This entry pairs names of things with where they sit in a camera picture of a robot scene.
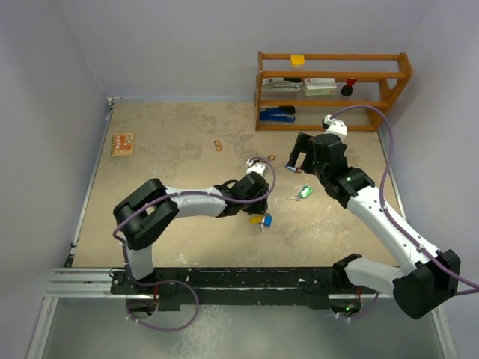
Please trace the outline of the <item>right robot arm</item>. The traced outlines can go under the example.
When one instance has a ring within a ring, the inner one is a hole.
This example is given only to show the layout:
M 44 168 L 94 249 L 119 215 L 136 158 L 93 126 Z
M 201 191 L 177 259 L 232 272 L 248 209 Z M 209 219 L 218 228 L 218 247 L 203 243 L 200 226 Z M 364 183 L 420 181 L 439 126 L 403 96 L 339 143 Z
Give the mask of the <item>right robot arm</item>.
M 328 196 L 359 218 L 397 264 L 387 266 L 351 254 L 335 263 L 334 287 L 340 292 L 370 288 L 392 297 L 409 317 L 420 319 L 457 294 L 460 258 L 452 250 L 440 251 L 394 210 L 386 212 L 374 181 L 362 169 L 349 166 L 346 148 L 333 133 L 299 133 L 288 163 L 296 164 L 304 154 L 300 169 L 316 176 Z

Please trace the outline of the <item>green tag key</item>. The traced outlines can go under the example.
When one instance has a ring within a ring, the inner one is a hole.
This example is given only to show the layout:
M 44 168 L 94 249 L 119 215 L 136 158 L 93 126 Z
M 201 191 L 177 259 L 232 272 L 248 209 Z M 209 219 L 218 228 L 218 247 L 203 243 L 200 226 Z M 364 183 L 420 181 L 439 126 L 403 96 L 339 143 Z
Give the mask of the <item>green tag key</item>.
M 301 201 L 311 196 L 312 193 L 313 193 L 312 187 L 306 185 L 302 187 L 301 190 L 298 192 L 298 194 L 296 194 L 295 196 L 287 197 L 287 200 Z

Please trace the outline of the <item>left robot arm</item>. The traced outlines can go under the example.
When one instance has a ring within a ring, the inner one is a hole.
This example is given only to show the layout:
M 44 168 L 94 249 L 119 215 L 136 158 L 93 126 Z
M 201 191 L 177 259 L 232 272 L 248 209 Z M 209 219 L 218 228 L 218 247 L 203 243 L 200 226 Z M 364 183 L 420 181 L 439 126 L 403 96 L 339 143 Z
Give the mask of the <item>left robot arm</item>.
M 175 219 L 194 216 L 225 218 L 243 211 L 263 215 L 267 211 L 268 182 L 251 172 L 203 190 L 179 190 L 150 179 L 121 201 L 113 216 L 122 232 L 123 254 L 129 269 L 128 285 L 137 293 L 153 287 L 152 246 Z

